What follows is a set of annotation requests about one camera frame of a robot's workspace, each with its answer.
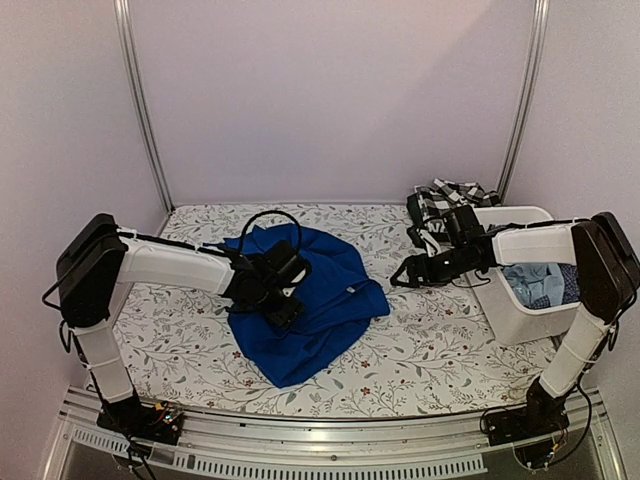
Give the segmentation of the blue pleated skirt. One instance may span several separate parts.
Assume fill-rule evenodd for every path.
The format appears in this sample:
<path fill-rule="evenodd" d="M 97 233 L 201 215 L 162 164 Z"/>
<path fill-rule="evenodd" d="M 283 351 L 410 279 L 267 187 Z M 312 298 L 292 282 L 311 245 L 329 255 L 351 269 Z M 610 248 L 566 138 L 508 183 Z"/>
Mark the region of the blue pleated skirt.
<path fill-rule="evenodd" d="M 374 318 L 390 314 L 383 288 L 368 276 L 356 248 L 327 232 L 291 223 L 255 226 L 243 252 L 265 253 L 282 240 L 300 246 L 311 264 L 295 290 L 303 313 L 287 329 L 258 313 L 228 314 L 241 352 L 278 388 L 306 382 L 360 339 Z"/>

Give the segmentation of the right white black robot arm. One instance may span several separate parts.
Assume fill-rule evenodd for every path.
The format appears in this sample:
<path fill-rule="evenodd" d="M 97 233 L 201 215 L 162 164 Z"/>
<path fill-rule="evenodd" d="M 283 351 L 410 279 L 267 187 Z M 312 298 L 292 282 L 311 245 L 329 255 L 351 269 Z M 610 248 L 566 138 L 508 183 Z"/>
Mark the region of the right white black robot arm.
<path fill-rule="evenodd" d="M 394 286 L 444 286 L 469 273 L 499 272 L 513 305 L 559 321 L 566 333 L 550 365 L 529 389 L 533 400 L 517 427 L 537 436 L 552 424 L 550 400 L 568 394 L 613 340 L 621 315 L 637 299 L 639 259 L 616 216 L 501 222 L 489 225 L 463 205 L 441 217 L 449 246 L 407 257 L 392 274 Z"/>

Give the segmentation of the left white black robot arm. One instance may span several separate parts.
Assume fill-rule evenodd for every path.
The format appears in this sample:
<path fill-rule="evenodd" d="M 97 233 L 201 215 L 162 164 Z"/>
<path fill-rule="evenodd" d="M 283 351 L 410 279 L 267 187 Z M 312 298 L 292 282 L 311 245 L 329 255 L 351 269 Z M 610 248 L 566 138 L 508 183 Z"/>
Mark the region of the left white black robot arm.
<path fill-rule="evenodd" d="M 143 235 L 99 213 L 58 258 L 56 281 L 42 301 L 58 296 L 54 308 L 68 326 L 96 390 L 111 404 L 111 419 L 126 433 L 138 434 L 148 426 L 149 415 L 132 399 L 134 385 L 113 332 L 134 285 L 205 291 L 286 328 L 304 309 L 294 291 L 311 271 L 299 247 L 286 241 L 264 253 L 246 254 L 241 246 L 206 247 Z"/>

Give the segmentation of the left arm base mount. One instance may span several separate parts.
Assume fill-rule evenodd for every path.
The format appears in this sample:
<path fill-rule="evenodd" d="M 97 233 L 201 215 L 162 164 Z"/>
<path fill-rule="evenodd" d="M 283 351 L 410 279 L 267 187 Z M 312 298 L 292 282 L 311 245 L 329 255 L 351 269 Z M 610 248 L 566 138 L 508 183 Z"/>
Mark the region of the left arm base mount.
<path fill-rule="evenodd" d="M 146 406 L 138 398 L 116 403 L 104 402 L 97 426 L 127 439 L 176 445 L 184 424 L 183 412 L 162 403 L 160 408 Z"/>

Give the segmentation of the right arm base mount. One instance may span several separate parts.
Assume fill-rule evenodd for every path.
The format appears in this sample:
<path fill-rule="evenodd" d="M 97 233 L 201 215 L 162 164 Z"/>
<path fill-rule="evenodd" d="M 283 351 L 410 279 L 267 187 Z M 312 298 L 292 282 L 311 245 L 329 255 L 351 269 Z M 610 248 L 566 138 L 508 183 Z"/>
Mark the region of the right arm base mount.
<path fill-rule="evenodd" d="M 565 398 L 529 398 L 524 406 L 485 411 L 480 431 L 491 446 L 503 445 L 560 432 L 569 426 Z"/>

